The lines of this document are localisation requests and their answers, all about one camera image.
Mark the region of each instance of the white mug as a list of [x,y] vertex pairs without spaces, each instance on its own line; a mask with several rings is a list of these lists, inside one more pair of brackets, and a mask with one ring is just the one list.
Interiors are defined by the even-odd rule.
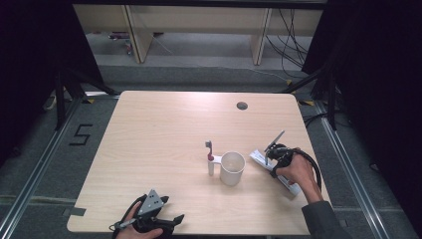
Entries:
[[243,169],[245,168],[245,158],[239,152],[229,151],[223,156],[215,156],[212,161],[208,161],[208,174],[214,174],[214,164],[221,165],[220,179],[228,186],[234,186],[239,183],[242,176]]

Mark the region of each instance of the light wood surface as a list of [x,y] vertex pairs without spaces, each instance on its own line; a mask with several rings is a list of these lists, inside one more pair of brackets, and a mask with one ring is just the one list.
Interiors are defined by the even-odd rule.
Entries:
[[[248,108],[238,110],[244,102]],[[74,232],[108,232],[134,199],[154,188],[169,201],[158,215],[185,214],[175,234],[309,234],[307,205],[249,154],[279,142],[315,158],[296,100],[291,95],[245,93],[124,92],[114,109],[71,216]],[[216,166],[208,175],[205,141],[213,153],[236,150],[246,158],[241,181],[226,186]],[[329,201],[324,184],[322,195]]]

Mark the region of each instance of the wooden table top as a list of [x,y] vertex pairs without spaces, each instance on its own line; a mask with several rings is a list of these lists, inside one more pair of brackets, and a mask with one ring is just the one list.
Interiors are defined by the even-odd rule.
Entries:
[[[237,103],[248,105],[239,110]],[[109,232],[128,206],[155,189],[169,201],[158,218],[172,220],[178,235],[309,234],[302,207],[249,154],[279,142],[315,154],[292,95],[194,92],[124,92],[105,131],[72,215],[73,232]],[[213,153],[235,150],[246,159],[241,181],[227,186],[216,166],[208,175],[205,141]],[[322,195],[329,201],[322,181]]]

